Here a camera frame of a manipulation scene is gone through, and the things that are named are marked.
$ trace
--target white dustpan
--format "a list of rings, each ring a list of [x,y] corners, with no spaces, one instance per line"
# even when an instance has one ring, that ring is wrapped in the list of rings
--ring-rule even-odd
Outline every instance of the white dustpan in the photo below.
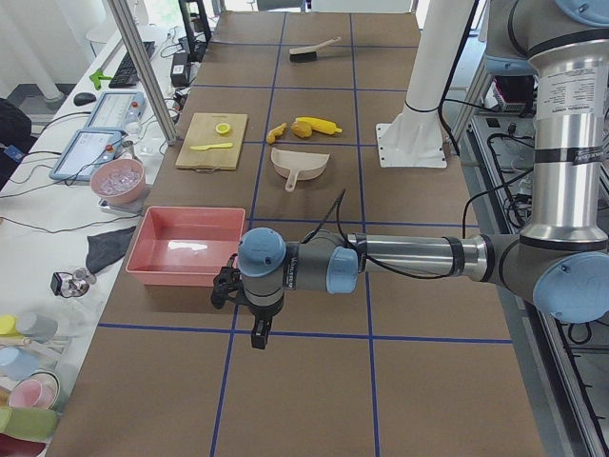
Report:
[[[270,160],[275,171],[287,178],[285,190],[296,188],[296,182],[315,179],[325,170],[330,154],[313,154],[273,148]]]

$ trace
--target black mouse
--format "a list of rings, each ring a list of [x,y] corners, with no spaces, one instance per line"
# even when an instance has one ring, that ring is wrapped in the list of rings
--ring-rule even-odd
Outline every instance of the black mouse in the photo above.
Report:
[[[94,102],[95,100],[97,100],[97,97],[91,92],[79,92],[74,95],[74,105],[77,107],[82,107],[83,105]]]

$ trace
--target pink cup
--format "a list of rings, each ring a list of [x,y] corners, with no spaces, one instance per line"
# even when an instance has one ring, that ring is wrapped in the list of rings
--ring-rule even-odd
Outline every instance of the pink cup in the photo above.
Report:
[[[10,407],[43,407],[52,405],[53,390],[37,379],[26,379],[19,383],[9,395]]]

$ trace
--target computer keyboard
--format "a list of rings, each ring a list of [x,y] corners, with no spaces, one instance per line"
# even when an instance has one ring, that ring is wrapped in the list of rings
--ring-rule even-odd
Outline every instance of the computer keyboard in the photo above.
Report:
[[[146,49],[148,58],[152,57],[152,54],[154,53],[154,42],[145,41],[144,48]],[[118,66],[118,70],[114,73],[114,77],[108,86],[112,89],[132,88],[139,80],[140,78],[137,76],[137,70],[135,69],[135,65],[133,65],[131,56],[129,53],[126,53],[121,61],[121,65]]]

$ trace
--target wooden cutting board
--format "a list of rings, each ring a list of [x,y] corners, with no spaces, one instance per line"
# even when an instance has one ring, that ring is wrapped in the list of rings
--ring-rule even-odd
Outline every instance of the wooden cutting board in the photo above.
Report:
[[[221,122],[230,124],[231,131],[226,135],[216,132]],[[246,134],[247,114],[220,112],[197,112],[192,116],[187,137],[184,140],[178,159],[177,169],[237,169],[241,144]],[[232,143],[228,149],[192,150],[191,146]]]

